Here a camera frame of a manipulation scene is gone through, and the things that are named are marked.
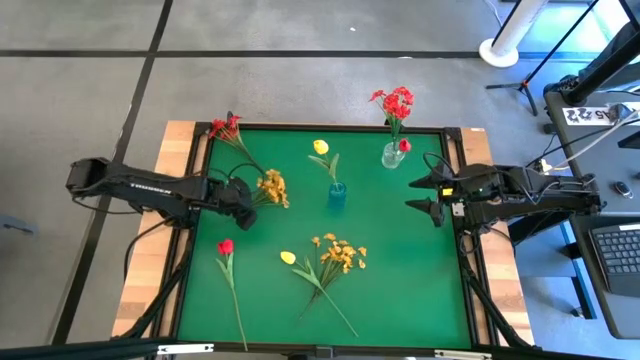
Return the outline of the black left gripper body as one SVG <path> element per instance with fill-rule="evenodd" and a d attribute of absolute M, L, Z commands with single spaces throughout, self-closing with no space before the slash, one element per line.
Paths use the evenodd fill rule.
<path fill-rule="evenodd" d="M 208 179 L 207 209 L 231 216 L 242 230 L 249 230 L 257 219 L 252 202 L 250 188 L 241 178 L 232 177 L 227 182 Z"/>

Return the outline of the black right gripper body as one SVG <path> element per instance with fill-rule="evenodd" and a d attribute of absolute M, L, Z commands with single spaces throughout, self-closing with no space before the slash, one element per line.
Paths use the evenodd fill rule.
<path fill-rule="evenodd" d="M 444 206 L 467 201 L 479 194 L 479 178 L 483 173 L 482 164 L 472 164 L 461 168 L 454 174 L 446 164 L 432 166 L 431 177 L 436 190 L 436 202 L 431 209 L 431 219 L 435 227 L 444 222 Z"/>

